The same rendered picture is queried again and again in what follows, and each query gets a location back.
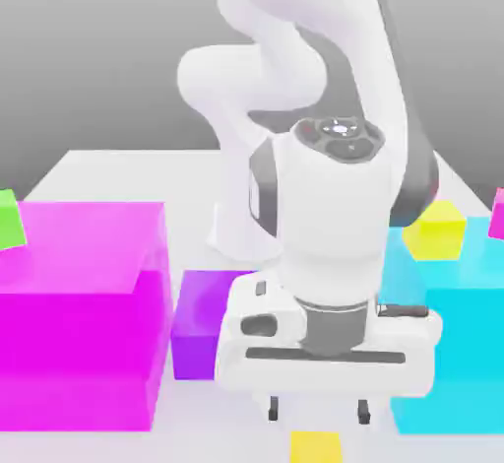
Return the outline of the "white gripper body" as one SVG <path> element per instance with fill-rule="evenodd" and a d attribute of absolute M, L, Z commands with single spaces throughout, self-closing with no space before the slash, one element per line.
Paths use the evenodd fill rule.
<path fill-rule="evenodd" d="M 387 317 L 371 313 L 364 341 L 334 360 L 310 357 L 277 337 L 245 336 L 237 318 L 220 329 L 216 382 L 229 390 L 266 395 L 330 392 L 354 398 L 422 397 L 434 382 L 441 316 Z"/>

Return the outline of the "small yellow cube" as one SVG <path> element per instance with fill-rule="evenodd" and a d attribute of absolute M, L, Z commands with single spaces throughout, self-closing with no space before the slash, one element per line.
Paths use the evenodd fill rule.
<path fill-rule="evenodd" d="M 402 232 L 416 261 L 456 261 L 462 251 L 467 219 L 449 200 L 435 200 Z"/>
<path fill-rule="evenodd" d="M 289 463 L 343 463 L 339 435 L 327 431 L 293 431 Z"/>

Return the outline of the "small magenta cube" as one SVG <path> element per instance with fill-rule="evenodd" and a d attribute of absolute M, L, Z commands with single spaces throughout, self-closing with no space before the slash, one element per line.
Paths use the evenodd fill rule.
<path fill-rule="evenodd" d="M 498 187 L 496 189 L 489 222 L 488 236 L 504 240 L 504 187 Z"/>

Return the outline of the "small green cube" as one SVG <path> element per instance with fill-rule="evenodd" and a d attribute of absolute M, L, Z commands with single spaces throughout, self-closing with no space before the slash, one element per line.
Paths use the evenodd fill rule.
<path fill-rule="evenodd" d="M 20 209 L 12 189 L 0 189 L 0 250 L 25 245 Z"/>

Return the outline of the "purple box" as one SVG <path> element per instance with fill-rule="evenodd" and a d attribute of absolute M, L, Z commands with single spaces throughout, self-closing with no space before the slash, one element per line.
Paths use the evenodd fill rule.
<path fill-rule="evenodd" d="M 221 322 L 232 282 L 249 271 L 186 270 L 171 329 L 176 380 L 213 380 Z"/>

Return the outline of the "large cyan box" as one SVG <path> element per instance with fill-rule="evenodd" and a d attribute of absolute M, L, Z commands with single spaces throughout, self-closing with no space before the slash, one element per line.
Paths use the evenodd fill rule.
<path fill-rule="evenodd" d="M 415 261 L 389 232 L 383 303 L 426 305 L 442 318 L 435 379 L 423 398 L 391 401 L 401 434 L 504 435 L 504 240 L 470 218 L 456 261 Z"/>

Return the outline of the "large magenta box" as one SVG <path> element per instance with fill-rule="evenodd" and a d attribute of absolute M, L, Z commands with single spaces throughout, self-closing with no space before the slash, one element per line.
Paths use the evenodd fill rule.
<path fill-rule="evenodd" d="M 159 202 L 24 202 L 0 251 L 0 431 L 148 431 L 172 300 Z"/>

